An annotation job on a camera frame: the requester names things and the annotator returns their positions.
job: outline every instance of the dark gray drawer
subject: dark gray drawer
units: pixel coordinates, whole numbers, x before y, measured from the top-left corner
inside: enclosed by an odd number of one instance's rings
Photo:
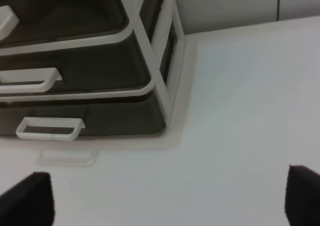
[[[62,80],[55,81],[48,91],[32,91],[23,95],[136,90],[150,82],[134,33],[119,43],[0,56],[0,72],[12,71],[15,74],[16,70],[48,68],[56,68]]]
[[[163,0],[144,0],[142,22],[153,34]],[[0,48],[115,34],[129,20],[121,0],[0,0],[20,22]]]
[[[166,123],[153,92],[140,97],[0,103],[0,136],[15,136],[25,117],[81,119],[79,136],[148,135]],[[25,133],[70,134],[73,128],[27,126]]]

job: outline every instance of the white table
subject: white table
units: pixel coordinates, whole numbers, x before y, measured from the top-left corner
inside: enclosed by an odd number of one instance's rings
[[[1,139],[0,192],[50,172],[55,226],[287,226],[289,164],[320,172],[319,91],[320,17],[191,35],[164,135],[60,144],[99,149],[86,168]]]

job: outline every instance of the white countertop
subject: white countertop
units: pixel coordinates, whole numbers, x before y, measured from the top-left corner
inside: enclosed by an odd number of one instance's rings
[[[185,62],[165,134],[61,144],[99,149],[83,168],[1,139],[0,192],[50,172],[55,226],[289,225],[289,164],[320,172],[320,17],[191,35]]]

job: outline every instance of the black object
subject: black object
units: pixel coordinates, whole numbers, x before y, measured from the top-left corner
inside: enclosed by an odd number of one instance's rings
[[[142,22],[153,34],[161,0],[144,0]],[[20,20],[0,48],[112,35],[129,23],[121,0],[0,0]]]
[[[136,90],[151,80],[134,33],[114,44],[0,56],[0,71],[39,68],[57,68],[62,80],[47,92],[23,95]]]
[[[153,92],[144,96],[0,103],[0,135],[16,136],[24,117],[82,119],[79,136],[149,135],[166,126]],[[25,132],[70,134],[70,128],[32,127]]]
[[[160,65],[160,73],[162,75],[162,78],[165,84],[167,84],[167,81],[168,81],[168,76],[169,76],[170,67],[172,64],[172,57],[175,52],[176,43],[177,43],[177,35],[176,35],[174,25],[172,24],[170,33],[169,33],[169,38],[166,43],[161,65]]]
[[[163,1],[164,0],[144,0],[141,7],[140,17],[150,42],[154,35]]]
[[[51,226],[54,219],[49,173],[35,172],[0,196],[1,226]]]
[[[290,166],[285,213],[291,226],[320,225],[320,175],[305,166]]]

